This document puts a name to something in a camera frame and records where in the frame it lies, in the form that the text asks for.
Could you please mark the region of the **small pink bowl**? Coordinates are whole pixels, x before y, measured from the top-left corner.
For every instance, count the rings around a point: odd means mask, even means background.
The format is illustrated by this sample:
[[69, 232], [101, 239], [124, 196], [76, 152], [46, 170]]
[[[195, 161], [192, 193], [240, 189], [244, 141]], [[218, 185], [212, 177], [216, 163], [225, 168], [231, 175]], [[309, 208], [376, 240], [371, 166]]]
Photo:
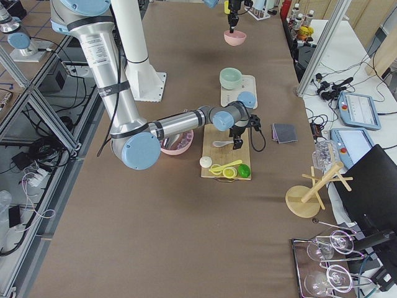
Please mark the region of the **small pink bowl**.
[[224, 31], [224, 40], [228, 45], [233, 47], [242, 45], [246, 41], [247, 35], [238, 30], [234, 30], [231, 33], [229, 30]]

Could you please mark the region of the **white ceramic spoon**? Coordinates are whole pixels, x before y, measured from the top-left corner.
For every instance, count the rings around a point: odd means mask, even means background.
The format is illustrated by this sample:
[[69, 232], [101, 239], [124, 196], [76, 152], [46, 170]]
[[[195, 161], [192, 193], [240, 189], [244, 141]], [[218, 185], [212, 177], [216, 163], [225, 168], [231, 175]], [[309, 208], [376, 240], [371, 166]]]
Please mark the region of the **white ceramic spoon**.
[[227, 140], [227, 141], [213, 141], [212, 145], [216, 148], [221, 148], [230, 144], [233, 144], [234, 141], [233, 140]]

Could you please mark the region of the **top green bowl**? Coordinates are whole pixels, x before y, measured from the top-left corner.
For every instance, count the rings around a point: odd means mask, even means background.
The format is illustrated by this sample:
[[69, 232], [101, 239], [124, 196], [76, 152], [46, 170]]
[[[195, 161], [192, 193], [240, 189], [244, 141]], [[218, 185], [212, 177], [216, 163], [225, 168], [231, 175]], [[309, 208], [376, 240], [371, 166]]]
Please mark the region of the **top green bowl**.
[[242, 74], [236, 68], [224, 68], [220, 71], [220, 83], [223, 87], [239, 84], [241, 79]]

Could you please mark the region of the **large pink bowl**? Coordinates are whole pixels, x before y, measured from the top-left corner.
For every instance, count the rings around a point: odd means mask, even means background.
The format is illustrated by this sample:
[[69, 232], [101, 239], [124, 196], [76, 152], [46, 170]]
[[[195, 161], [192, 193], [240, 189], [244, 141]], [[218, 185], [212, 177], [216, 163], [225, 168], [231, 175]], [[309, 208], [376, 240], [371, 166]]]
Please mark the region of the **large pink bowl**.
[[186, 152], [193, 141], [194, 138], [194, 131], [193, 130], [189, 130], [186, 132], [181, 133], [182, 134], [182, 139], [181, 142], [178, 144], [178, 146], [174, 149], [174, 150], [165, 150], [161, 148], [161, 151], [167, 155], [180, 155], [183, 154], [184, 152]]

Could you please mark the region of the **yellow plastic knife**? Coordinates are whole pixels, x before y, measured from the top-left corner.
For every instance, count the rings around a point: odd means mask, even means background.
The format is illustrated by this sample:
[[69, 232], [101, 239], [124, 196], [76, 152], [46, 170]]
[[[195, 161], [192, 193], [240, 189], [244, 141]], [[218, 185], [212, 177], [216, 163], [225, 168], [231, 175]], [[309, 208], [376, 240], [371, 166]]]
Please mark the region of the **yellow plastic knife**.
[[243, 163], [242, 160], [235, 160], [235, 161], [232, 161], [232, 162], [230, 162], [230, 163], [227, 163], [227, 164], [221, 165], [221, 166], [223, 166], [223, 169], [224, 169], [224, 168], [226, 168], [226, 167], [229, 167], [229, 166], [236, 166], [236, 165], [240, 165], [240, 164], [242, 164], [242, 163]]

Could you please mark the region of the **bamboo cutting board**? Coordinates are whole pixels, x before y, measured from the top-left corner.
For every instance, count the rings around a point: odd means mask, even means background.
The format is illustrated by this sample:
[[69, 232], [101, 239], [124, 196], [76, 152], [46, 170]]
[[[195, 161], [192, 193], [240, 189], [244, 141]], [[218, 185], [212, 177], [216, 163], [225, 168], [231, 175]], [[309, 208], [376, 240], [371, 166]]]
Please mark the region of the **bamboo cutting board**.
[[242, 160], [243, 164], [252, 169], [248, 129], [241, 135], [243, 145], [238, 150], [233, 149], [233, 143], [220, 148], [213, 146], [214, 141], [233, 141], [233, 138], [229, 137], [229, 132], [229, 130], [221, 132], [212, 124], [204, 126], [202, 156], [209, 156], [212, 159], [213, 165], [225, 165], [235, 160]]

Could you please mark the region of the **green lime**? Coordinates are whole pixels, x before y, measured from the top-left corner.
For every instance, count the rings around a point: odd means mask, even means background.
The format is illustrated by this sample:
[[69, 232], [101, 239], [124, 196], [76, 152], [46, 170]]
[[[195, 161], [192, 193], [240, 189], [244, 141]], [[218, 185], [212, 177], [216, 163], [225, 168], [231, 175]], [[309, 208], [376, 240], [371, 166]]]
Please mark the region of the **green lime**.
[[238, 174], [242, 178], [248, 178], [251, 175], [251, 169], [248, 165], [246, 164], [240, 164], [238, 166]]

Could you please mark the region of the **white rabbit tray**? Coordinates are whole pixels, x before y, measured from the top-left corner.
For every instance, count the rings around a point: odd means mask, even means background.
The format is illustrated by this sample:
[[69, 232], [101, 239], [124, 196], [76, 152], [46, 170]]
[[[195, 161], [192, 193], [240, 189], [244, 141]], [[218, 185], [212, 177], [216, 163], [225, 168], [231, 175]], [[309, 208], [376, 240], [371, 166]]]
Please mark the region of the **white rabbit tray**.
[[254, 76], [243, 74], [240, 87], [237, 87], [235, 89], [228, 90], [221, 87], [221, 93], [220, 93], [221, 106], [225, 107], [230, 102], [236, 101], [238, 95], [243, 91], [251, 92], [253, 93], [253, 95], [255, 95], [255, 97], [257, 97], [256, 79]]

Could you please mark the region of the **grey folded cloth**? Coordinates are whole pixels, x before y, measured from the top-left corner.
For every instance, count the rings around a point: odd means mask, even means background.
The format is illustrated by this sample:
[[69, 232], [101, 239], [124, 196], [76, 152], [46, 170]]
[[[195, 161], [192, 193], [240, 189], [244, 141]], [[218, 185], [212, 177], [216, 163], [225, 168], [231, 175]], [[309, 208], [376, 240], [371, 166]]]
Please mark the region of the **grey folded cloth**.
[[272, 124], [272, 139], [277, 143], [297, 142], [295, 126], [292, 124]]

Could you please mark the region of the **metal scoop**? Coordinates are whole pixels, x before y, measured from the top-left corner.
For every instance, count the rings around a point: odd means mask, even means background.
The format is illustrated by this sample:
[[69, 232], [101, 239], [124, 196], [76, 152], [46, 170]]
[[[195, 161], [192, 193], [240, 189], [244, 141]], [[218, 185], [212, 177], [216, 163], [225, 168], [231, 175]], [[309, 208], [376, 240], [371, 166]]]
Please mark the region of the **metal scoop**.
[[181, 139], [182, 139], [181, 133], [168, 136], [162, 141], [161, 148], [165, 150], [174, 150], [181, 142]]

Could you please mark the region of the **wooden cup stand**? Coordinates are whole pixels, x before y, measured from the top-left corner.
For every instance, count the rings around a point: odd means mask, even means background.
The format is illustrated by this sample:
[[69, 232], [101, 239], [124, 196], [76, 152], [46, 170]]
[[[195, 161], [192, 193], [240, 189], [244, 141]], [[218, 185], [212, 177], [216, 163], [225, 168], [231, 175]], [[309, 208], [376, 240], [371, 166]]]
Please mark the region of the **wooden cup stand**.
[[329, 182], [341, 182], [348, 192], [352, 191], [348, 181], [353, 177], [343, 177], [339, 172], [344, 167], [341, 161], [332, 164], [330, 169], [320, 178], [314, 175], [314, 166], [311, 166], [311, 175], [303, 174], [304, 178], [312, 180], [312, 187], [293, 186], [285, 195], [285, 202], [292, 213], [302, 218], [314, 217], [320, 209], [325, 209], [319, 190]]

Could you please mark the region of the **blue teach pendant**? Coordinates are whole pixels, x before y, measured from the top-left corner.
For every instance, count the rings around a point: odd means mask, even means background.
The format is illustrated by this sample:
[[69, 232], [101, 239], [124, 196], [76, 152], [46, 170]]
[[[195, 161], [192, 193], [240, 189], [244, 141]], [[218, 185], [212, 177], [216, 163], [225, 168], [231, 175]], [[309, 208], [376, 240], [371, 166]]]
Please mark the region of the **blue teach pendant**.
[[337, 102], [345, 125], [369, 130], [381, 129], [380, 119], [371, 96], [343, 91]]
[[347, 169], [356, 164], [375, 145], [364, 128], [331, 129], [331, 140], [337, 145], [337, 152]]

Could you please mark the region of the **wine glass rack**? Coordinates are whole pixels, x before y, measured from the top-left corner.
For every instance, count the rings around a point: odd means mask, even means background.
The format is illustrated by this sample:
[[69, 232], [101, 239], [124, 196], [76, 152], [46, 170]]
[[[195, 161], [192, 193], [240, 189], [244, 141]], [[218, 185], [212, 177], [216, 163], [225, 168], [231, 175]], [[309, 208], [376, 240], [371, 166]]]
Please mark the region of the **wine glass rack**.
[[370, 297], [379, 289], [370, 278], [348, 269], [348, 262], [367, 260], [355, 249], [356, 234], [351, 228], [339, 227], [327, 235], [291, 240], [300, 297], [346, 297], [373, 286], [366, 295]]

